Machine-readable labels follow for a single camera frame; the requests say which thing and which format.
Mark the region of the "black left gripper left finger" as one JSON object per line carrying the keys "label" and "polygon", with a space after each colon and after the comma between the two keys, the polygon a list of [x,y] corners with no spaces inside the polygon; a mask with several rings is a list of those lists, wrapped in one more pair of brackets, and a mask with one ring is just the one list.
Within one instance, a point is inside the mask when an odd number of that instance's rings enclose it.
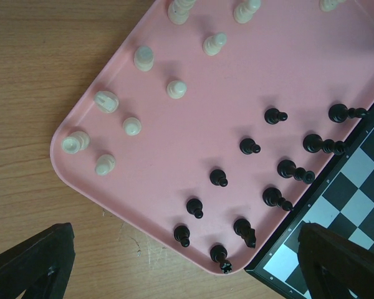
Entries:
{"label": "black left gripper left finger", "polygon": [[63,298],[74,260],[71,223],[52,225],[0,254],[0,298]]}

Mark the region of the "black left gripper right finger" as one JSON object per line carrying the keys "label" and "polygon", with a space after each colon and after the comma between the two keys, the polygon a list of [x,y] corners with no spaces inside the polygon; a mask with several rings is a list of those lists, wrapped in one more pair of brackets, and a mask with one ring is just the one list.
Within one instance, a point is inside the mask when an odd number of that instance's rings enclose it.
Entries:
{"label": "black left gripper right finger", "polygon": [[304,224],[298,241],[312,298],[374,298],[374,253],[316,223]]}

